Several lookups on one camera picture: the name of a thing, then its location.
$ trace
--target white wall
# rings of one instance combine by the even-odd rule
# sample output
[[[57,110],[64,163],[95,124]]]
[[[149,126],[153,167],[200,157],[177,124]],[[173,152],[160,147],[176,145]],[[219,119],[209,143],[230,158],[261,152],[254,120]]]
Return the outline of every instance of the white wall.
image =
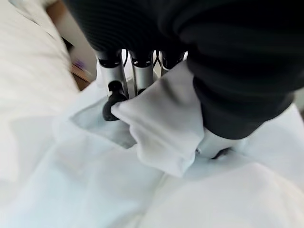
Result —
[[[74,45],[74,49],[71,52],[72,62],[76,59],[84,62],[85,69],[88,71],[88,78],[92,81],[95,80],[96,58],[94,51],[68,11],[66,11],[62,18],[56,23],[56,27],[60,35]]]

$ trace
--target white fabric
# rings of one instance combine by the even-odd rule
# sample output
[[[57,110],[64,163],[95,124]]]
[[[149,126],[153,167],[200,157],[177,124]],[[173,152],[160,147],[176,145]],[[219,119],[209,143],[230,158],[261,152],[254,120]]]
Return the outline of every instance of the white fabric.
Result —
[[[248,140],[245,156],[198,157],[175,178],[139,162],[127,125],[102,120],[104,94],[93,83],[57,118],[56,143],[43,148],[36,169],[2,204],[0,227],[303,227],[304,128],[294,106]],[[21,146],[28,136],[20,140],[18,129],[26,123],[14,127]]]
[[[41,5],[0,1],[0,178],[18,179],[22,149],[11,124],[55,115],[78,93],[64,44]]]
[[[112,107],[112,113],[130,125],[140,161],[175,176],[193,163],[204,135],[192,81],[182,62],[140,96]]]

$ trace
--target black sleeve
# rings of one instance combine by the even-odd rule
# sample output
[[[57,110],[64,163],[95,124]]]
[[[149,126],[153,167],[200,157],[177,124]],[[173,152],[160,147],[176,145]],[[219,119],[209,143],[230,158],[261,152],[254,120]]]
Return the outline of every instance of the black sleeve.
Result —
[[[241,139],[281,114],[304,85],[301,1],[156,0],[163,34],[188,45],[188,67],[216,135]]]

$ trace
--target folded cloth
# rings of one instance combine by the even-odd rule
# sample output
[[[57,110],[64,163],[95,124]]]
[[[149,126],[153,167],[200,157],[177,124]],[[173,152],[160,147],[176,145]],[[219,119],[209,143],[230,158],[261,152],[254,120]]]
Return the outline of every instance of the folded cloth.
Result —
[[[192,81],[182,62],[139,96],[112,107],[130,125],[140,161],[179,177],[192,165],[204,136]]]
[[[303,192],[239,154],[196,161],[183,179],[164,181],[155,199],[140,228],[304,226]]]

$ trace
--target white sheet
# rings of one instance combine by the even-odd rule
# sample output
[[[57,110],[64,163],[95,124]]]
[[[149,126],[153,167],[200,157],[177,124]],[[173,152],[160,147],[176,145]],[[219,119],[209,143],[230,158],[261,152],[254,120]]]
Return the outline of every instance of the white sheet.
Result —
[[[303,125],[294,106],[255,133],[249,148],[256,153],[197,158],[175,178],[139,162],[128,126],[102,120],[101,93],[93,83],[56,119],[55,142],[2,205],[1,227],[303,227],[303,147],[294,147]],[[14,124],[21,146],[18,129],[28,121]]]
[[[14,161],[20,150],[11,123],[56,115],[78,93],[67,51],[42,5],[18,2],[21,9],[0,1],[0,178],[4,180],[18,178]]]

